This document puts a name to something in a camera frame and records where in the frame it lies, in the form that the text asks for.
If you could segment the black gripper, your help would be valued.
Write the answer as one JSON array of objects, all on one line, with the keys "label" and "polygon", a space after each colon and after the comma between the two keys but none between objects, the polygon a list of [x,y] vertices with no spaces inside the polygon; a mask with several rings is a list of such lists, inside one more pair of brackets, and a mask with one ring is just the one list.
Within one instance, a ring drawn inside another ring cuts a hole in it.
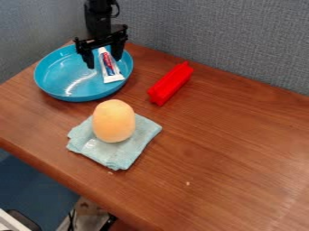
[{"label": "black gripper", "polygon": [[111,47],[115,61],[121,58],[124,43],[128,39],[125,24],[112,24],[109,12],[98,13],[84,9],[85,34],[73,39],[76,52],[89,69],[93,69],[92,50],[104,46]]}]

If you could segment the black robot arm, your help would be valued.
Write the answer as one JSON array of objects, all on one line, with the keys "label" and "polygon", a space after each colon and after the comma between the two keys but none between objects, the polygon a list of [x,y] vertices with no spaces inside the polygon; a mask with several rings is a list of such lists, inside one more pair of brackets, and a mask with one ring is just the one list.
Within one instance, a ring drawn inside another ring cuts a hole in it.
[{"label": "black robot arm", "polygon": [[85,37],[74,37],[76,53],[81,56],[86,68],[93,68],[92,51],[100,47],[111,47],[111,55],[115,61],[121,58],[124,44],[128,39],[125,24],[112,24],[111,19],[119,16],[117,0],[85,0],[82,5]]}]

